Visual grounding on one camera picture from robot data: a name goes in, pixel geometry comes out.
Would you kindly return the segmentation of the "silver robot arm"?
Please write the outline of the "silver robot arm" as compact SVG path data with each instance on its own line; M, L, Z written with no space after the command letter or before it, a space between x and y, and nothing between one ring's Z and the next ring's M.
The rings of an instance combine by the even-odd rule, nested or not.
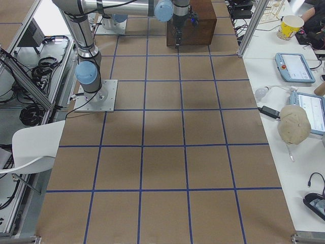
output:
M127 18L128 15L125 14L106 14L102 16L102 26L109 31L125 29Z
M80 62L89 61L99 66L101 53L94 43L88 15L99 13L103 18L138 15L155 17L161 22L172 21L176 32L176 44L181 45L183 28L187 20L193 26L199 16L192 10L190 1L53 1L59 8L77 46Z

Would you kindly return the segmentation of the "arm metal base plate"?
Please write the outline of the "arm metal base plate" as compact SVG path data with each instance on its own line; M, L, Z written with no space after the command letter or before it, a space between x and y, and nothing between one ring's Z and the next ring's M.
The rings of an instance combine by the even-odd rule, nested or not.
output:
M79 85L78 93L83 93L75 99L76 112L113 112L115 108L118 80L102 80L101 89L94 94L85 93Z
M102 26L102 15L99 15L97 22L95 23L94 33L97 35L124 35L125 29L117 29L117 30L106 30Z

